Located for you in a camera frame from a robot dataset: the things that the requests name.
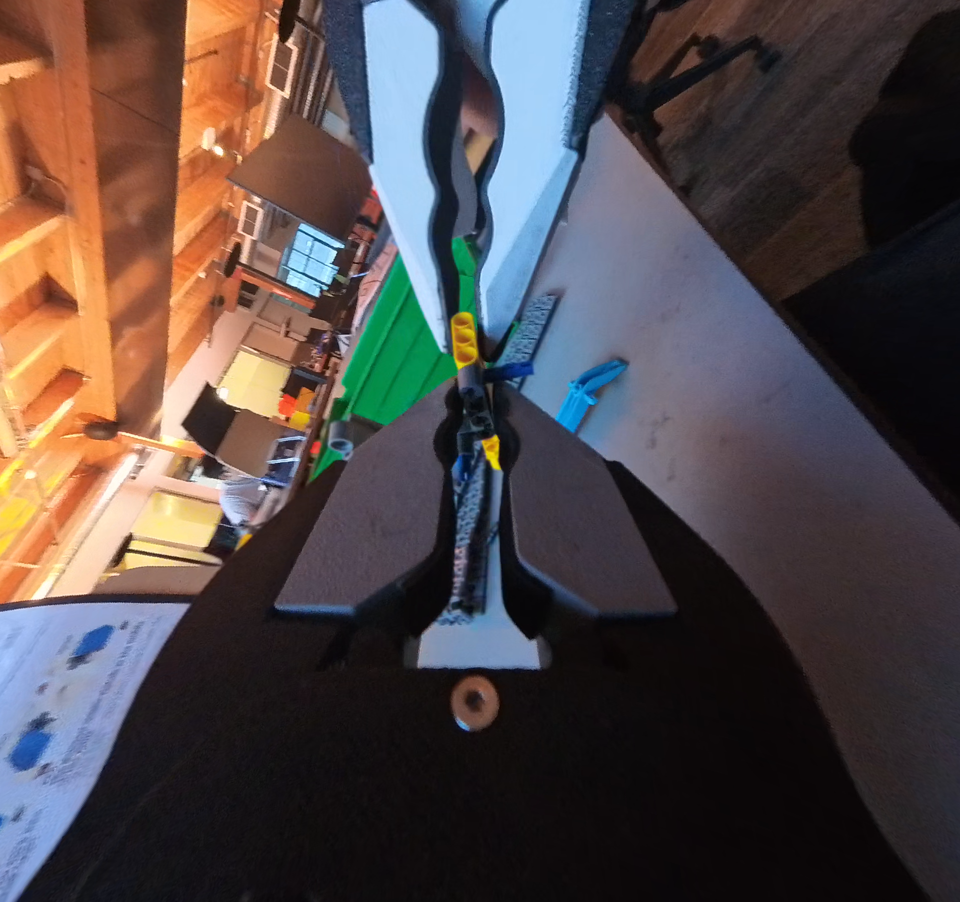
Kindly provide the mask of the yellow beam grey panel assembly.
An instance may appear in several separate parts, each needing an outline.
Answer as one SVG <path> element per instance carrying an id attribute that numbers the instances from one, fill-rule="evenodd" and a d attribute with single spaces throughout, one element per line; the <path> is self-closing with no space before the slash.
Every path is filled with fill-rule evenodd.
<path id="1" fill-rule="evenodd" d="M 500 471 L 500 441 L 496 433 L 494 411 L 488 387 L 499 382 L 523 380 L 534 373 L 532 361 L 508 363 L 488 368 L 479 351 L 479 340 L 474 316 L 460 311 L 450 319 L 452 357 L 457 368 L 457 392 L 462 415 L 457 431 L 458 479 L 470 480 L 478 450 L 486 464 Z"/>

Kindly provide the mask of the grey desk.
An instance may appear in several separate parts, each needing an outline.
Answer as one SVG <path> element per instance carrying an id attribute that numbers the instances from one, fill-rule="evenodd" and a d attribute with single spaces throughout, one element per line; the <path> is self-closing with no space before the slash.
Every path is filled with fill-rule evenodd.
<path id="1" fill-rule="evenodd" d="M 869 808 L 958 900 L 958 523 L 610 116 L 538 286 L 564 295 L 529 390 L 624 356 L 585 424 L 746 583 Z"/>

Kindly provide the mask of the instruction sheet stand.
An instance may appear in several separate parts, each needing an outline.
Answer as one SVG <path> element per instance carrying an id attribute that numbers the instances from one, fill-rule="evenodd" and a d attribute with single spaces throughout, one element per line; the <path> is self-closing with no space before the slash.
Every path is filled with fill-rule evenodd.
<path id="1" fill-rule="evenodd" d="M 76 819 L 192 599 L 78 596 L 1 612 L 1 899 Z"/>

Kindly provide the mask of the green plastic bin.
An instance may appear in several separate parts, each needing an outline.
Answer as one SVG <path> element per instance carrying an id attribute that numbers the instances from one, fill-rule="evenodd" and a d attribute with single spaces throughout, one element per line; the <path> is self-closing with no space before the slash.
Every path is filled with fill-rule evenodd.
<path id="1" fill-rule="evenodd" d="M 387 236 L 359 284 L 330 421 L 387 425 L 455 376 L 426 323 L 395 239 Z"/>

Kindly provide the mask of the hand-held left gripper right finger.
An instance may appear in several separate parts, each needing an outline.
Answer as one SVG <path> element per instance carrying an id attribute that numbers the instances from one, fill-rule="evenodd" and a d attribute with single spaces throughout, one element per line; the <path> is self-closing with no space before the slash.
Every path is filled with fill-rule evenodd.
<path id="1" fill-rule="evenodd" d="M 502 592 L 525 636 L 665 620 L 677 602 L 606 460 L 509 385 L 494 395 L 505 439 Z"/>

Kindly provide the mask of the black office chair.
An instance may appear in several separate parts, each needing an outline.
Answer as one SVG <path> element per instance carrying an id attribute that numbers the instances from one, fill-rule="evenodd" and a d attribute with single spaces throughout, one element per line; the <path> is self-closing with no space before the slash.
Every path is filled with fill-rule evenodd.
<path id="1" fill-rule="evenodd" d="M 656 140 L 663 131 L 656 118 L 659 109 L 700 85 L 733 61 L 751 55 L 754 66 L 767 73 L 781 59 L 774 45 L 753 35 L 726 44 L 714 36 L 689 36 L 667 62 L 646 82 L 627 80 L 613 96 L 623 126 L 632 135 Z"/>

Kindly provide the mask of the dark partition panel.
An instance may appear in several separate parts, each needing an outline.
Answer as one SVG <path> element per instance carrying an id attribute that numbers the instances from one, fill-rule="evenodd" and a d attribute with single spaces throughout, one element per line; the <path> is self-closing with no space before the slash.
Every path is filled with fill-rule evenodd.
<path id="1" fill-rule="evenodd" d="M 341 245 L 373 189 L 354 149 L 296 115 L 287 116 L 227 180 Z"/>

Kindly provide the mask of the black toy track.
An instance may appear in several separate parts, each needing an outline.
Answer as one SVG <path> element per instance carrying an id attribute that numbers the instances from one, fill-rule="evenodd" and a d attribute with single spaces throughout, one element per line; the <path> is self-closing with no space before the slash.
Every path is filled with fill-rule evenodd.
<path id="1" fill-rule="evenodd" d="M 506 348 L 488 368 L 530 360 L 546 332 L 559 296 L 546 293 L 535 297 L 523 310 L 519 321 L 510 328 Z M 499 382 L 487 388 L 492 410 L 498 385 L 517 387 L 526 380 Z M 491 515 L 493 473 L 478 450 L 474 459 L 472 477 L 462 482 L 456 469 L 457 457 L 451 470 L 455 534 L 452 556 L 451 594 L 446 608 L 438 616 L 443 628 L 469 624 L 485 611 L 489 546 L 498 534 L 496 519 Z"/>

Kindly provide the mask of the window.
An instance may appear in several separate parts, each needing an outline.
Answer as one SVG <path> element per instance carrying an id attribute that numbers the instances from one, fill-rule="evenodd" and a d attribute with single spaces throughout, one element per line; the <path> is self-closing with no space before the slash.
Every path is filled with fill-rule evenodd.
<path id="1" fill-rule="evenodd" d="M 277 277 L 289 288 L 312 298 L 342 295 L 349 278 L 338 262 L 341 249 L 329 236 L 301 224 L 283 252 Z"/>

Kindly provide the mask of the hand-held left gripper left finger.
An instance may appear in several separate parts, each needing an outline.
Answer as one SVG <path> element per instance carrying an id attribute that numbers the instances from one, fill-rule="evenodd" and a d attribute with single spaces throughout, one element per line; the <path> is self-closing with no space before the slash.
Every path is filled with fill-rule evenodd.
<path id="1" fill-rule="evenodd" d="M 452 391 L 441 383 L 354 449 L 279 591 L 279 611 L 360 615 L 442 552 L 452 462 L 438 437 L 452 420 Z"/>

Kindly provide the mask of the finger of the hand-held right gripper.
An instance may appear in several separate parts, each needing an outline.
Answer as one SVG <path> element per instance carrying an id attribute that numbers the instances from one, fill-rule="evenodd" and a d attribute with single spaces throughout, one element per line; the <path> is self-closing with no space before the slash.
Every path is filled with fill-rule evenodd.
<path id="1" fill-rule="evenodd" d="M 362 20 L 370 175 L 426 325 L 450 354 L 450 322 L 460 310 L 452 245 L 461 202 L 454 154 L 463 149 L 462 57 L 414 0 L 372 1 Z"/>
<path id="2" fill-rule="evenodd" d="M 495 0 L 486 68 L 499 132 L 483 189 L 477 310 L 487 351 L 519 313 L 579 163 L 573 116 L 592 0 Z"/>

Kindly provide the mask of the blue plastic tool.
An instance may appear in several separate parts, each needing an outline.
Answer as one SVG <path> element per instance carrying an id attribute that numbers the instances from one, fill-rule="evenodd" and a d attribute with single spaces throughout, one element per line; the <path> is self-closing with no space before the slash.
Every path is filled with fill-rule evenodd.
<path id="1" fill-rule="evenodd" d="M 629 363 L 615 358 L 594 366 L 571 380 L 566 395 L 555 416 L 559 425 L 571 433 L 577 433 L 586 415 L 598 402 L 601 389 L 622 375 Z"/>

